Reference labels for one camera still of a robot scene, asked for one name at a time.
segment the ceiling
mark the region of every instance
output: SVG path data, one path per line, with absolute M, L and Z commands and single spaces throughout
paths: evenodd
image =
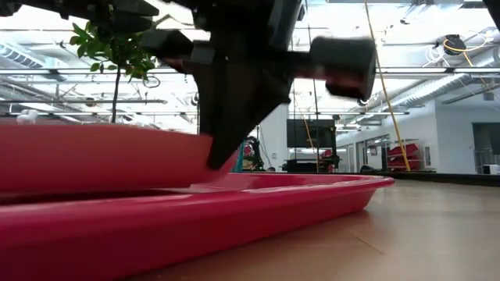
M 167 13 L 173 17 L 161 23 L 158 28 L 182 29 L 182 32 L 190 39 L 209 38 L 206 32 L 192 27 L 191 13 L 188 10 L 160 1 L 150 0 L 150 2 L 160 9 L 158 18 Z M 486 9 L 459 8 L 460 5 L 429 5 L 414 15 L 408 16 L 406 23 L 401 23 L 402 17 L 409 10 L 409 4 L 370 5 L 370 17 L 381 65 L 383 67 L 440 66 L 439 63 L 429 63 L 428 52 L 436 40 L 447 34 L 459 34 L 467 43 L 468 48 L 481 45 L 484 41 L 482 37 L 486 34 L 489 40 L 486 47 L 497 44 L 500 35 Z M 85 20 L 74 17 L 70 17 L 70 20 L 61 20 L 56 13 L 24 6 L 15 16 L 0 19 L 2 36 L 0 42 L 23 50 L 41 61 L 55 58 L 57 60 L 51 62 L 59 68 L 88 69 L 93 62 L 86 58 L 79 59 L 76 56 L 76 49 L 68 44 L 73 36 L 72 23 L 83 26 Z M 307 51 L 310 39 L 318 36 L 350 38 L 369 35 L 364 5 L 310 5 L 305 20 L 297 23 L 295 27 L 290 49 Z M 445 55 L 444 58 L 451 65 L 464 61 L 461 55 Z M 19 67 L 5 60 L 0 60 L 0 66 L 4 69 Z M 78 75 L 67 73 L 65 74 L 66 81 L 58 84 L 40 75 L 3 73 L 2 77 L 35 87 L 54 96 L 63 94 L 64 98 L 93 97 L 109 100 L 113 97 L 114 74 L 84 73 Z M 155 123 L 164 129 L 196 132 L 196 107 L 191 105 L 191 99 L 195 96 L 197 87 L 192 77 L 173 73 L 171 69 L 160 69 L 152 72 L 151 75 L 155 77 L 155 85 L 144 85 L 141 81 L 135 80 L 128 84 L 125 80 L 120 85 L 120 100 L 148 99 L 163 102 L 119 104 L 118 109 L 124 112 L 168 112 L 168 115 L 162 116 L 142 116 L 137 118 L 137 122 Z M 405 79 L 386 79 L 385 83 L 389 91 L 396 91 L 416 81 L 418 81 L 416 78 L 412 79 L 409 76 Z M 297 105 L 298 108 L 295 110 L 315 112 L 315 89 L 320 112 L 363 110 L 356 101 L 330 96 L 323 81 L 297 79 L 292 87 L 296 103 L 290 104 L 290 111 L 293 111 Z M 377 79 L 373 93 L 379 94 L 376 94 L 374 99 L 384 100 L 380 96 L 381 89 L 380 79 Z M 99 104 L 94 107 L 75 105 L 74 108 L 82 111 L 105 112 L 110 110 L 111 104 Z M 178 112 L 187 112 L 187 115 L 179 116 Z

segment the cable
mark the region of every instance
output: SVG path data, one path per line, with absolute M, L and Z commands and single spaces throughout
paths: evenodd
M 455 51 L 455 52 L 471 52 L 471 51 L 479 50 L 480 48 L 484 47 L 488 42 L 488 36 L 486 36 L 485 39 L 486 40 L 484 40 L 483 44 L 481 44 L 477 47 L 474 47 L 474 48 L 470 48 L 470 49 L 458 49 L 458 48 L 449 47 L 448 45 L 446 45 L 446 42 L 448 42 L 448 39 L 443 41 L 443 46 L 445 46 L 447 49 L 450 49 L 450 50 Z
M 365 4 L 366 18 L 368 19 L 368 26 L 370 28 L 370 34 L 371 34 L 373 43 L 376 43 L 375 42 L 375 34 L 373 32 L 372 21 L 370 19 L 370 10 L 368 9 L 368 0 L 363 0 L 363 2 Z M 399 147 L 401 148 L 401 153 L 403 154 L 403 159 L 405 160 L 406 171 L 409 172 L 410 168 L 409 168 L 408 157 L 406 156 L 406 149 L 405 149 L 405 146 L 403 145 L 403 143 L 401 141 L 401 136 L 399 134 L 398 123 L 396 122 L 396 117 L 394 115 L 394 111 L 392 110 L 391 101 L 389 100 L 389 97 L 388 97 L 388 90 L 385 87 L 384 76 L 382 74 L 382 67 L 380 66 L 380 58 L 378 56 L 377 47 L 375 47 L 375 56 L 376 56 L 376 59 L 377 59 L 377 68 L 378 68 L 378 71 L 380 73 L 380 82 L 382 82 L 382 91 L 384 92 L 384 96 L 385 96 L 385 100 L 387 102 L 387 107 L 389 108 L 389 112 L 391 112 L 392 122 L 394 123 L 394 128 L 396 130 L 396 137 L 398 137 Z
M 311 144 L 311 148 L 314 151 L 314 143 L 313 143 L 313 140 L 311 139 L 311 133 L 309 132 L 309 126 L 307 125 L 307 120 L 305 119 L 304 114 L 302 113 L 302 111 L 298 107 L 297 99 L 295 98 L 295 92 L 294 92 L 294 101 L 295 101 L 295 108 L 294 108 L 294 110 L 297 109 L 298 113 L 300 113 L 300 115 L 302 116 L 302 120 L 304 120 L 304 125 L 305 125 L 305 131 L 307 133 L 307 138 L 309 139 L 309 143 Z M 316 157 L 316 171 L 317 172 L 320 171 L 320 160 L 317 157 Z
M 309 22 L 309 0 L 305 0 L 305 9 L 307 10 L 307 31 L 309 35 L 309 47 L 311 47 L 311 45 L 313 44 L 313 40 L 311 39 L 311 24 Z M 318 116 L 319 111 L 318 111 L 318 96 L 316 93 L 316 79 L 312 79 L 312 87 L 314 90 L 314 105 L 316 107 L 316 141 L 318 142 L 318 147 L 316 148 L 316 172 L 320 173 L 320 130 L 318 129 L 318 126 L 320 125 L 320 118 Z M 305 121 L 305 128 L 307 129 L 308 138 L 311 141 L 311 147 L 312 149 L 314 149 L 313 141 L 311 140 L 311 136 L 309 134 L 309 128 L 307 127 L 306 121 Z
M 469 58 L 469 56 L 467 55 L 466 52 L 463 52 L 463 56 L 466 58 L 466 60 L 469 63 L 470 67 L 474 67 L 474 64 L 472 63 L 472 61 L 470 60 L 470 58 Z M 486 83 L 486 81 L 484 81 L 483 77 L 479 76 L 479 79 L 481 80 L 481 83 L 486 87 L 487 91 L 490 92 L 490 93 L 492 93 L 495 96 L 495 98 L 497 98 L 497 99 L 500 100 L 500 98 L 498 98 L 498 95 L 495 94 L 493 92 L 493 90 L 490 88 L 490 86 L 488 86 L 488 84 Z

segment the red plastic tray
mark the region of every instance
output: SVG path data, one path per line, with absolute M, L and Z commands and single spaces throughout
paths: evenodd
M 225 176 L 206 167 L 212 138 L 121 125 L 1 125 L 0 194 L 189 187 Z
M 2 281 L 131 276 L 360 211 L 391 184 L 378 176 L 229 174 L 164 195 L 4 198 Z

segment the white wall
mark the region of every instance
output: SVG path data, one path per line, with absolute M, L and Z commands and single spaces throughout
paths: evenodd
M 410 109 L 409 112 L 410 114 L 407 116 L 396 116 L 401 138 L 418 139 L 423 146 L 430 147 L 431 167 L 438 169 L 440 159 L 438 157 L 438 129 L 434 101 L 426 103 L 423 108 Z M 398 140 L 390 116 L 382 121 L 382 126 L 370 126 L 369 130 L 363 126 L 361 132 L 337 136 L 337 146 L 340 147 L 346 144 L 355 145 L 356 142 L 365 141 L 374 137 L 381 137 L 386 134 L 389 134 L 391 141 Z M 356 166 L 355 168 L 356 171 L 359 171 L 361 167 Z
M 271 162 L 272 167 L 280 172 L 281 166 L 288 159 L 287 117 L 288 105 L 280 105 L 260 123 L 260 154 L 265 169 L 269 168 Z
M 490 106 L 438 105 L 436 117 L 439 172 L 476 173 L 473 123 L 500 122 L 500 112 Z

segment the wooden floor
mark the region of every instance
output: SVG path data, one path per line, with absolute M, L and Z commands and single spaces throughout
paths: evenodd
M 500 280 L 500 188 L 398 181 L 365 212 L 134 281 Z

